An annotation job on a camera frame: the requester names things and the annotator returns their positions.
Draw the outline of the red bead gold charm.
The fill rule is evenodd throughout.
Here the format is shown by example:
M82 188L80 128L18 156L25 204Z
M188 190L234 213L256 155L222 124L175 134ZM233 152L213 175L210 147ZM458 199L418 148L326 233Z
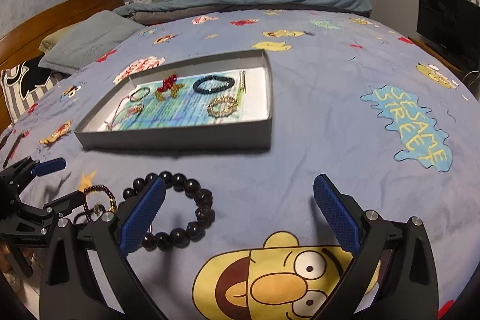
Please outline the red bead gold charm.
M171 74L162 80L162 85L156 89L154 95L159 102L166 100L165 93L169 93L171 98L176 99L184 87L184 84L177 82L177 75Z

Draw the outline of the gold round crown brooch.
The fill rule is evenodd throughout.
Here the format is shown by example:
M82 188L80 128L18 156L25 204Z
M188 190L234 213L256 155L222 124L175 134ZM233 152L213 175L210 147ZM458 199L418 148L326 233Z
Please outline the gold round crown brooch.
M212 118L226 118L238 109L238 105L239 100L235 97L216 97L208 104L207 112Z

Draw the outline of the striped cartoon pillow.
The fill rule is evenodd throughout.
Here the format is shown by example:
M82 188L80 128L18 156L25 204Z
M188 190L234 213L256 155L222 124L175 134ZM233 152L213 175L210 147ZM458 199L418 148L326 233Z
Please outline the striped cartoon pillow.
M1 90L13 124L64 79L62 73L39 67L42 58L40 55L13 68L1 70Z

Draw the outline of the wooden headboard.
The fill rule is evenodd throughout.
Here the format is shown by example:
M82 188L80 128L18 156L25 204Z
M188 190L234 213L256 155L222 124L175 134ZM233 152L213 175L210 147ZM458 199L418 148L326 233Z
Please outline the wooden headboard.
M59 29L123 4L124 0L67 0L34 15L1 37L1 69L9 71L41 56L41 41Z

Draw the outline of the olive green pillow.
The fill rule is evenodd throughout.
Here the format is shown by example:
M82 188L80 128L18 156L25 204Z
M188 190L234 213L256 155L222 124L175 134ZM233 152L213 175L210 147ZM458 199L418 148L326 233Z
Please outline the olive green pillow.
M75 26L77 26L76 23L66 26L65 28L61 28L48 36L44 37L40 45L38 47L38 50L42 52L43 54L47 54L50 52L57 44L58 42L70 31L72 30Z

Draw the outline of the blue cartoon bed sheet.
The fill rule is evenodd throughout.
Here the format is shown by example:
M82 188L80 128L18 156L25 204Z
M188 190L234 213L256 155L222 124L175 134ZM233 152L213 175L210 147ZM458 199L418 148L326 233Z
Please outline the blue cartoon bed sheet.
M131 63L156 57L165 64L250 49L272 32L289 31L269 53L273 82L272 146L268 151L94 152L73 134L51 147L39 141L73 123L107 93ZM445 88L417 69L434 58L377 22L352 15L260 10L187 19L139 32L102 62L64 79L32 113L7 132L1 158L63 157L63 171L36 179L23 192L41 206L77 187L82 176L120 196L137 177L181 172L213 193L216 220L199 243L171 252L141 249L128 257L155 303L170 319L199 319L192 287L201 266L220 253L257 249L268 235L287 231L302 245L335 238L312 198L326 174L364 208L394 221L420 217L433 248L441 305L456 299L479 263L479 102L465 85ZM446 133L448 171L414 158L397 160L404 145L388 119L368 100L374 88L393 86L412 97Z

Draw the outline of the grey blue pillow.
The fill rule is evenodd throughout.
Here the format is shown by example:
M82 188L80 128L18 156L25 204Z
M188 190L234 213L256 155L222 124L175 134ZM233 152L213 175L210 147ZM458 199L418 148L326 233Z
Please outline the grey blue pillow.
M70 28L42 57L39 67L72 75L142 28L131 19L103 10Z

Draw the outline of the grey shallow cardboard tray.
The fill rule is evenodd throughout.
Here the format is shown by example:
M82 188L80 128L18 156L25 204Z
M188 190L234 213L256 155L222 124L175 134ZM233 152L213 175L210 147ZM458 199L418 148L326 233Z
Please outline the grey shallow cardboard tray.
M126 77L74 133L85 149L269 149L272 108L266 52L227 52Z

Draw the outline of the blue green printed paper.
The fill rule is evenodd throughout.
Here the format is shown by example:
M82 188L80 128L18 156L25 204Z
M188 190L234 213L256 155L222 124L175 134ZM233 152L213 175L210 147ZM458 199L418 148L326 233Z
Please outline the blue green printed paper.
M240 73L246 71L247 93L240 88ZM211 74L183 76L177 79L185 87L178 98L165 93L166 100L159 102L155 91L162 80L129 85L120 101L114 104L109 114L97 126L99 132L127 130L194 127L268 118L267 84L265 69L230 70ZM229 117L212 118L208 115L208 104L216 97L230 96L238 99L238 109Z

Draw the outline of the gold hair clip bar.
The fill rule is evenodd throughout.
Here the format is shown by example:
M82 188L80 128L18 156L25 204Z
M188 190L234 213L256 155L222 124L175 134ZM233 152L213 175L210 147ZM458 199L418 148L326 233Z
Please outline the gold hair clip bar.
M247 93L247 84L246 84L246 71L241 71L240 73L240 90L243 93Z

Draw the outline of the teal folded blanket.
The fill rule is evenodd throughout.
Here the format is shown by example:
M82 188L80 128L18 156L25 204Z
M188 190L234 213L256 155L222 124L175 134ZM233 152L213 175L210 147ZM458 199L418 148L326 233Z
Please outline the teal folded blanket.
M332 11L369 17L373 7L370 0L164 0L129 3L117 7L114 13L150 26L213 12L269 9Z

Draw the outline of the black tv monitor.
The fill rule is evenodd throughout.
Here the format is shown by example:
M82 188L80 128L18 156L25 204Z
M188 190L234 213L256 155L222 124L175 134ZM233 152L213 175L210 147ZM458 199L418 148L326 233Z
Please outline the black tv monitor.
M479 68L479 6L468 0L419 0L416 32L465 71Z

